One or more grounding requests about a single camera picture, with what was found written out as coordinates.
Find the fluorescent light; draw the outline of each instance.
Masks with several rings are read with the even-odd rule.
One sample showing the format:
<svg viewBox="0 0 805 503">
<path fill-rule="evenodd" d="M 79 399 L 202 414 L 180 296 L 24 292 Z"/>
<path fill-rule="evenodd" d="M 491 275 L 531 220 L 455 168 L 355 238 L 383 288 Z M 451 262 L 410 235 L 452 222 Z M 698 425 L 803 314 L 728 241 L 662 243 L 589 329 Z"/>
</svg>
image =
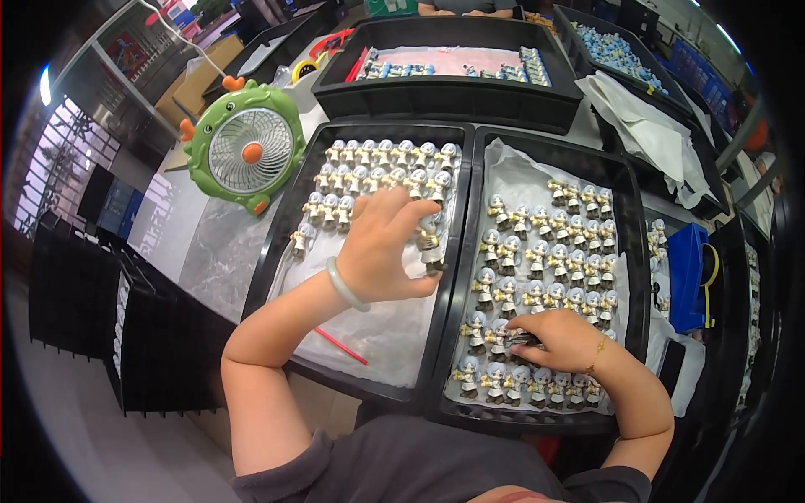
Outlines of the fluorescent light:
<svg viewBox="0 0 805 503">
<path fill-rule="evenodd" d="M 738 48 L 738 46 L 737 46 L 737 45 L 735 45 L 735 43 L 733 42 L 733 38 L 732 38 L 732 37 L 730 37 L 729 35 L 727 35 L 727 32 L 725 31 L 724 27 L 722 27 L 720 24 L 717 24 L 717 25 L 716 25 L 716 27 L 718 28 L 718 31 L 720 31 L 720 32 L 721 32 L 721 34 L 722 34 L 724 37 L 726 37 L 726 38 L 727 38 L 727 41 L 729 42 L 729 44 L 730 44 L 731 46 L 733 46 L 733 49 L 735 49 L 735 50 L 738 52 L 738 54 L 741 54 L 741 49 L 739 49 L 739 48 Z"/>
<path fill-rule="evenodd" d="M 42 97 L 42 103 L 45 106 L 50 105 L 50 81 L 47 79 L 47 66 L 39 78 L 39 95 Z"/>
</svg>

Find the cardboard box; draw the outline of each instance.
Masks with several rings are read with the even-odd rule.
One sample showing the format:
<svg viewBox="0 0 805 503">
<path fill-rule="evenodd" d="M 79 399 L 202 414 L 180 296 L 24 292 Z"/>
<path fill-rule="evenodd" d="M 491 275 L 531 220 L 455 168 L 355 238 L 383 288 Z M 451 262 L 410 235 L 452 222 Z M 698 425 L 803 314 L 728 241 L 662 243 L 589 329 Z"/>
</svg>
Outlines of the cardboard box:
<svg viewBox="0 0 805 503">
<path fill-rule="evenodd" d="M 209 59 L 213 61 L 218 68 L 223 69 L 227 64 L 235 59 L 235 56 L 240 54 L 243 50 L 243 44 L 236 36 L 228 36 L 223 40 L 214 43 L 206 52 Z M 199 65 L 198 68 L 193 70 L 189 76 L 186 75 L 185 70 L 179 75 L 171 87 L 162 95 L 156 102 L 155 108 L 157 112 L 161 113 L 165 120 L 167 120 L 176 129 L 179 129 L 179 123 L 182 119 L 187 118 L 187 115 L 176 106 L 173 102 L 176 99 L 188 112 L 190 112 L 196 119 L 201 117 L 201 114 L 206 110 L 204 98 L 201 94 L 218 77 L 218 72 L 206 60 Z"/>
</svg>

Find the shirt sleeve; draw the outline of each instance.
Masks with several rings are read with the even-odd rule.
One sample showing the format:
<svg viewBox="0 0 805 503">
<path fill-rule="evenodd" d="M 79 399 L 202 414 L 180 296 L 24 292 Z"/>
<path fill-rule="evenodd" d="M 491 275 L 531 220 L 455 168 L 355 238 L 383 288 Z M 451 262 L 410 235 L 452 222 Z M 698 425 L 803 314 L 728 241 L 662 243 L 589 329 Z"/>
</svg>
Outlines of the shirt sleeve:
<svg viewBox="0 0 805 503">
<path fill-rule="evenodd" d="M 646 503 L 651 494 L 651 481 L 643 472 L 634 468 L 610 466 L 570 476 L 564 481 L 564 488 L 579 503 Z"/>
<path fill-rule="evenodd" d="M 330 464 L 331 450 L 332 440 L 323 430 L 316 430 L 310 446 L 295 460 L 265 472 L 235 477 L 232 489 L 247 503 L 305 501 L 310 486 Z"/>
<path fill-rule="evenodd" d="M 514 9 L 517 6 L 517 0 L 493 0 L 495 10 Z"/>
</svg>

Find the gray shirt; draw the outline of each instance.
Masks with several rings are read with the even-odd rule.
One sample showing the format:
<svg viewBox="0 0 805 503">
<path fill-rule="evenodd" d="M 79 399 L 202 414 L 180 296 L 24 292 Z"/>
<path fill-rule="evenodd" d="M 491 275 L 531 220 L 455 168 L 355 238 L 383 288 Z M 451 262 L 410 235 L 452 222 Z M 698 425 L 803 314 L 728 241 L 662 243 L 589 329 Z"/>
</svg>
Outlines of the gray shirt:
<svg viewBox="0 0 805 503">
<path fill-rule="evenodd" d="M 646 503 L 651 492 L 634 468 L 562 483 L 524 442 L 403 416 L 377 418 L 335 442 L 319 430 L 295 460 L 232 482 L 246 503 L 457 503 L 501 485 L 573 503 Z"/>
<path fill-rule="evenodd" d="M 514 9 L 516 0 L 417 0 L 419 3 L 434 6 L 437 10 L 450 10 L 455 15 L 462 15 L 473 10 L 492 14 L 496 10 Z"/>
</svg>

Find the forearm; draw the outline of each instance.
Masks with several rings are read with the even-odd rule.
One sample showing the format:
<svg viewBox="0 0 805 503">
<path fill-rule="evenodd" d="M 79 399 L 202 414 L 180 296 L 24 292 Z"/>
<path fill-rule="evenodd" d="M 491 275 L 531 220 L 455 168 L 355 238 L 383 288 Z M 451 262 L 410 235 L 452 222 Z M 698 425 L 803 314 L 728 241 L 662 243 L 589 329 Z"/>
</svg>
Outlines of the forearm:
<svg viewBox="0 0 805 503">
<path fill-rule="evenodd" d="M 487 14 L 487 16 L 490 18 L 511 19 L 513 13 L 514 9 L 502 9 L 502 10 L 496 10 L 492 14 Z"/>
<path fill-rule="evenodd" d="M 226 343 L 223 357 L 278 369 L 311 330 L 348 308 L 327 271 L 321 271 L 243 320 Z"/>
<path fill-rule="evenodd" d="M 420 3 L 416 9 L 420 16 L 435 16 L 437 12 L 435 6 L 428 5 L 427 3 Z"/>
<path fill-rule="evenodd" d="M 622 439 L 640 439 L 673 431 L 671 400 L 659 379 L 622 346 L 605 340 L 592 376 L 615 408 Z"/>
</svg>

